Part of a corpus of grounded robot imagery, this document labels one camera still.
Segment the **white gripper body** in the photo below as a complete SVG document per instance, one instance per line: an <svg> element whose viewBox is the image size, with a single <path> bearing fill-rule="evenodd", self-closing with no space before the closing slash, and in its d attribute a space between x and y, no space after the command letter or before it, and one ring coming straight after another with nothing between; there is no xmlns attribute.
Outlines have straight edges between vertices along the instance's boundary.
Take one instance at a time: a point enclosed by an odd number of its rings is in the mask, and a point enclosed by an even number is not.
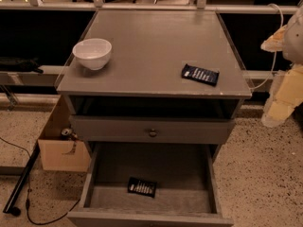
<svg viewBox="0 0 303 227"><path fill-rule="evenodd" d="M286 25L283 38L283 57L293 63L303 63L303 7Z"/></svg>

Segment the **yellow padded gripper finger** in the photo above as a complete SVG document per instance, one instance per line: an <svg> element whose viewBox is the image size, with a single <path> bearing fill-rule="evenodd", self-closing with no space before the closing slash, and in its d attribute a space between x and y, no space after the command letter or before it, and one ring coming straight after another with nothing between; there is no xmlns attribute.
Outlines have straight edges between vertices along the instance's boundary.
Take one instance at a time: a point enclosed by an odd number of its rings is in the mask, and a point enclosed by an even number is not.
<svg viewBox="0 0 303 227"><path fill-rule="evenodd" d="M273 35L266 39L260 48L267 52L278 52L282 50L285 26L280 27Z"/></svg>
<svg viewBox="0 0 303 227"><path fill-rule="evenodd" d="M275 75L261 122L268 128L277 127L283 124L302 103L303 65L295 64L289 71L278 71Z"/></svg>

